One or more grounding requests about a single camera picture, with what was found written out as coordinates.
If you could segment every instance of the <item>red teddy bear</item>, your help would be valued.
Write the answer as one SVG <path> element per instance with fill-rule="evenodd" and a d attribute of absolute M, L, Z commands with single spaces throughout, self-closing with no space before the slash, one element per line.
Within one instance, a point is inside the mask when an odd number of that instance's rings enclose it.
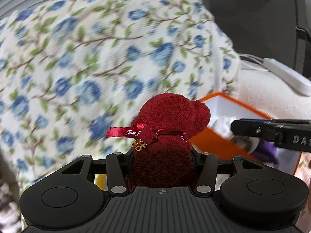
<path fill-rule="evenodd" d="M 142 139 L 146 148 L 140 151 L 133 149 L 132 170 L 126 177 L 129 189 L 134 186 L 194 187 L 198 176 L 188 140 L 202 132 L 209 121 L 210 111 L 200 101 L 190 101 L 172 93 L 148 100 L 132 121 L 132 127 L 137 127 L 138 122 L 145 123 L 148 131 L 156 132 L 156 140 L 148 143 Z M 148 134 L 138 135 L 140 137 L 148 137 Z"/>

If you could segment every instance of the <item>power strip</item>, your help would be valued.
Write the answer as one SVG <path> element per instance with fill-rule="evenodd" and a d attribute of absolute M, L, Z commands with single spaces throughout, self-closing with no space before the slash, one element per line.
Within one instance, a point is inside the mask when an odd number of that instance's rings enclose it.
<path fill-rule="evenodd" d="M 311 96 L 311 81 L 275 59 L 264 58 L 263 66 L 279 76 L 289 86 L 304 96 Z"/>

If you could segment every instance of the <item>yellow object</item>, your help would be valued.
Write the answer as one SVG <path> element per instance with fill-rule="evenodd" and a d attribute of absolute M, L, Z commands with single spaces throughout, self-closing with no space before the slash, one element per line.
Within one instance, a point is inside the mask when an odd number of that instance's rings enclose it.
<path fill-rule="evenodd" d="M 106 174 L 99 174 L 97 181 L 95 183 L 101 190 L 108 191 L 107 186 L 107 175 Z"/>

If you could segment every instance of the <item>teddy bear ear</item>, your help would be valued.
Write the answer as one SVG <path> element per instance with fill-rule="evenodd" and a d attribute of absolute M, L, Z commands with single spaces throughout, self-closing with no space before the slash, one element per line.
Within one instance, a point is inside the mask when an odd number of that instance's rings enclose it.
<path fill-rule="evenodd" d="M 193 124 L 192 137 L 202 132 L 210 122 L 211 112 L 209 108 L 199 100 L 191 102 L 196 111 L 196 118 Z"/>

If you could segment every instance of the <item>open box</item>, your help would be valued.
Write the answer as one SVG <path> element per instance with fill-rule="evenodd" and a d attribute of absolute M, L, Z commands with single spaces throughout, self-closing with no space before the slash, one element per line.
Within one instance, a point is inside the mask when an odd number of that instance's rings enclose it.
<path fill-rule="evenodd" d="M 232 116 L 236 119 L 271 119 L 271 117 L 223 93 L 208 95 L 201 101 L 210 109 L 211 120 L 206 129 L 192 138 L 190 142 L 201 152 L 216 154 L 221 159 L 231 159 L 233 155 L 242 155 L 259 161 L 251 153 L 245 152 L 231 141 L 216 134 L 211 126 L 222 116 Z M 276 158 L 279 160 L 278 170 L 295 175 L 300 157 L 301 152 L 278 148 L 276 153 Z"/>

